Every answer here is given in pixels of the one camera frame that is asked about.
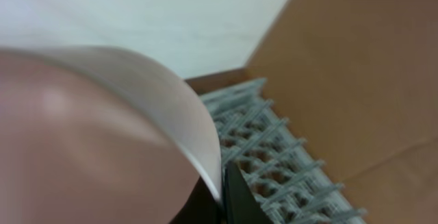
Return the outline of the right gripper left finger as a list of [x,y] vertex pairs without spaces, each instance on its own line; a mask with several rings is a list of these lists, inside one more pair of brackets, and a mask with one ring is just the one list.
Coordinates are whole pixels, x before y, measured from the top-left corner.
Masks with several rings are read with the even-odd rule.
[[170,224],[219,224],[221,210],[202,178]]

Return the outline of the pink bowl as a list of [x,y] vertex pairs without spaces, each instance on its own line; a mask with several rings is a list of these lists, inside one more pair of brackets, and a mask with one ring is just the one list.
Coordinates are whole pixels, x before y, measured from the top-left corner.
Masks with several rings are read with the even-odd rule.
[[207,108],[162,64],[114,47],[1,49],[1,222],[169,223],[222,203]]

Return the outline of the grey dishwasher rack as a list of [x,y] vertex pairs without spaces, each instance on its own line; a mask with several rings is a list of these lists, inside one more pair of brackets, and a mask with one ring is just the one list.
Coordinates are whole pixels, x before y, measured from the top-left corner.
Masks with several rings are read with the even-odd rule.
[[261,95],[259,78],[201,95],[220,139],[222,163],[240,168],[255,200],[273,223],[365,224],[363,208],[354,208],[322,171],[324,161],[305,150],[304,138],[288,130],[287,118]]

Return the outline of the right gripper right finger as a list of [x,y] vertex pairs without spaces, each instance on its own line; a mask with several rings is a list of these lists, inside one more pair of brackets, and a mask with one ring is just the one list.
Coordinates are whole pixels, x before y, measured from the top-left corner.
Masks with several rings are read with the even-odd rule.
[[225,168],[223,202],[228,224],[272,224],[234,162],[229,162]]

